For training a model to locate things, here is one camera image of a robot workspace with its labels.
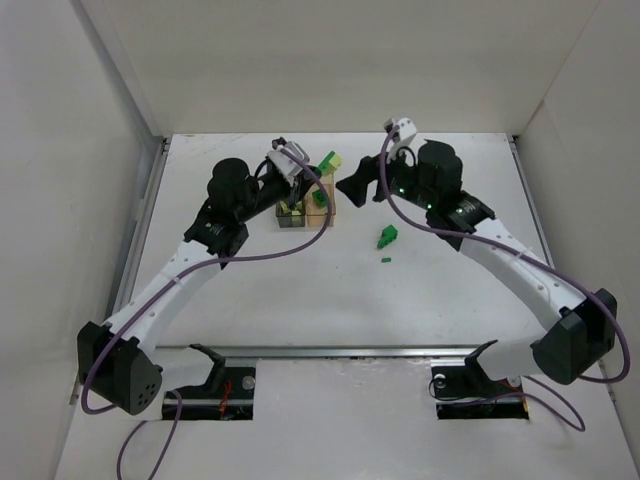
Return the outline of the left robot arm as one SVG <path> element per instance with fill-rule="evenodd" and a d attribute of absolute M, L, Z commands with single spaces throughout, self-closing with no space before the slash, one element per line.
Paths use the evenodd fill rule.
<path fill-rule="evenodd" d="M 295 203 L 319 171 L 291 146 L 274 148 L 268 169 L 253 175 L 240 158 L 218 162 L 207 197 L 177 250 L 151 282 L 100 324 L 88 322 L 77 336 L 80 405 L 88 415 L 118 408 L 135 416 L 164 393 L 179 397 L 193 387 L 216 392 L 225 359 L 192 344 L 169 361 L 154 358 L 165 331 L 192 297 L 230 263 L 247 262 L 239 251 L 249 237 L 247 223 L 281 201 Z"/>

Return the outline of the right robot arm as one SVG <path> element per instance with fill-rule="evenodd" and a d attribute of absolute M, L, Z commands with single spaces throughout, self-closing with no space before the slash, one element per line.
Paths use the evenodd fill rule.
<path fill-rule="evenodd" d="M 427 227 L 490 272 L 543 328 L 537 339 L 484 343 L 466 358 L 468 369 L 492 381 L 534 374 L 572 383 L 613 349 L 616 299 L 604 289 L 584 293 L 527 255 L 495 213 L 463 190 L 462 171 L 452 146 L 429 140 L 412 163 L 403 154 L 385 165 L 377 157 L 362 158 L 355 173 L 336 187 L 356 207 L 366 203 L 368 186 L 375 182 L 375 201 L 395 195 L 424 209 Z"/>

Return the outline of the green 2x4 lego brick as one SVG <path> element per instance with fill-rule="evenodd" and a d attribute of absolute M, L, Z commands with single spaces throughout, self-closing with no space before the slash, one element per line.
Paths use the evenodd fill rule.
<path fill-rule="evenodd" d="M 325 208 L 328 205 L 328 196 L 325 195 L 321 190 L 316 190 L 314 191 L 312 194 L 312 199 L 314 204 L 318 207 L 318 208 Z"/>

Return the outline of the amber transparent container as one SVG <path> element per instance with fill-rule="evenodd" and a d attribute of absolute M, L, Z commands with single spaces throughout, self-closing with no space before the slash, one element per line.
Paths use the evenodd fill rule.
<path fill-rule="evenodd" d="M 331 202 L 331 218 L 329 226 L 332 227 L 336 215 L 335 206 L 335 180 L 334 174 L 323 175 L 321 183 L 328 193 L 329 200 Z M 304 206 L 306 214 L 306 226 L 308 228 L 320 228 L 327 217 L 326 201 L 321 198 L 322 192 L 318 185 L 314 183 L 304 197 Z"/>

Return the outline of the green and lime lego cluster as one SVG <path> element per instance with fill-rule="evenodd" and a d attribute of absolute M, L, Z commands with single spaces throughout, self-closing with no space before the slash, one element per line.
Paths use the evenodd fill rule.
<path fill-rule="evenodd" d="M 322 177 L 332 176 L 341 166 L 343 159 L 335 151 L 330 151 L 318 164 L 317 168 Z"/>

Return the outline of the green lego brick stack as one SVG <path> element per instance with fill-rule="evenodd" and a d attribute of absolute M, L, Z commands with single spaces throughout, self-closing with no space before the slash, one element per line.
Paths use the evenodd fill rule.
<path fill-rule="evenodd" d="M 380 234 L 380 237 L 377 241 L 376 248 L 383 249 L 392 242 L 394 242 L 398 237 L 398 230 L 394 225 L 386 226 Z"/>

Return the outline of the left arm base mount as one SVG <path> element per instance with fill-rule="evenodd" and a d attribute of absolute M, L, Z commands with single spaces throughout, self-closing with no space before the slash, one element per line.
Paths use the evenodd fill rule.
<path fill-rule="evenodd" d="M 208 346 L 160 358 L 164 420 L 247 421 L 253 418 L 256 363 L 229 359 Z"/>

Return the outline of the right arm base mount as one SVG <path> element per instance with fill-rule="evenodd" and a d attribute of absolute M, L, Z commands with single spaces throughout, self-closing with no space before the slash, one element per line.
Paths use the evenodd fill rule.
<path fill-rule="evenodd" d="M 432 360 L 430 396 L 439 420 L 528 420 L 529 412 L 519 379 L 491 380 L 478 357 L 496 340 L 487 342 L 460 358 Z"/>

